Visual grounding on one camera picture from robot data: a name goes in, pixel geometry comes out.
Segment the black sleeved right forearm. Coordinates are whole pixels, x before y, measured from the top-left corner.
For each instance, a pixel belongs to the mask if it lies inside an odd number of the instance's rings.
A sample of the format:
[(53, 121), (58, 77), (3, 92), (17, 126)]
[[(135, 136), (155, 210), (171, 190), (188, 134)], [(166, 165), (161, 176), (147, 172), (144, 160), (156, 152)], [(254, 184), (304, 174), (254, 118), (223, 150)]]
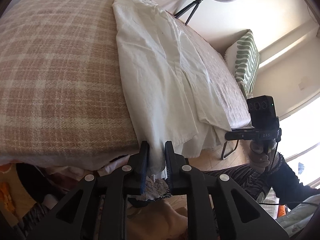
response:
[(319, 189), (313, 189), (308, 185), (303, 185), (295, 172), (286, 163), (284, 157), (279, 154), (279, 161), (267, 176), (267, 184), (272, 187), (276, 197), (279, 198), (280, 205), (287, 205), (289, 209), (294, 209), (300, 202), (311, 196), (319, 194)]

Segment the gloved right hand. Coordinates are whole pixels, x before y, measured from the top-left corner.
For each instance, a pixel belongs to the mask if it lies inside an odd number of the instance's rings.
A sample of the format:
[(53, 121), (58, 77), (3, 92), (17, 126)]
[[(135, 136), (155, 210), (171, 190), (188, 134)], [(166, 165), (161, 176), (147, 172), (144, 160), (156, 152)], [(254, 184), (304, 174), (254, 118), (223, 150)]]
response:
[[(264, 151), (264, 143), (268, 142), (268, 151)], [(249, 156), (249, 165), (252, 169), (259, 173), (264, 173), (266, 170), (271, 171), (276, 167), (279, 161), (277, 152), (277, 144), (275, 140), (269, 141), (251, 141)]]

